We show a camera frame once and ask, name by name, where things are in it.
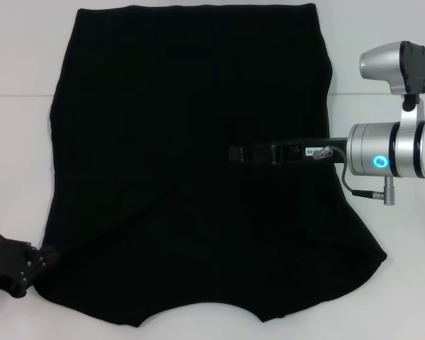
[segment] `black fabric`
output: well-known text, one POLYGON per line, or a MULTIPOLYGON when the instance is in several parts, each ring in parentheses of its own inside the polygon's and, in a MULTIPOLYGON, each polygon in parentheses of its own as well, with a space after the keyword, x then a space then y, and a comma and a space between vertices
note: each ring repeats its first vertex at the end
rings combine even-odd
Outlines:
POLYGON ((315 5, 78 12, 50 120, 46 299, 139 326, 197 302, 262 321, 338 298, 386 255, 332 166, 232 166, 230 145, 329 135, 315 5))

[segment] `white surface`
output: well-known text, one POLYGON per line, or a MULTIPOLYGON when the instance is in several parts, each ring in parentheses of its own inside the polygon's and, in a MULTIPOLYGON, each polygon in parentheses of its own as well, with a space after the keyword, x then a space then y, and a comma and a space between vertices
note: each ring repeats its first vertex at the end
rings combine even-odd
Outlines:
MULTIPOLYGON (((0 233, 6 237, 39 244, 43 235, 53 188, 52 97, 43 95, 55 89, 76 10, 131 3, 171 4, 0 1, 0 233)), ((360 78, 360 53, 396 40, 425 44, 425 0, 324 0, 318 7, 336 71, 333 93, 388 93, 386 84, 360 78)), ((347 135, 355 123, 400 117, 400 98, 391 95, 333 95, 328 105, 333 136, 347 135)), ((383 185, 380 178, 348 177, 354 188, 383 185)), ((338 300, 264 324, 237 307, 192 305, 158 314, 136 329, 53 305, 33 289, 20 300, 0 292, 0 340, 425 340, 425 181, 396 179, 395 186, 397 205, 391 208, 348 197, 389 258, 363 287, 338 300)))

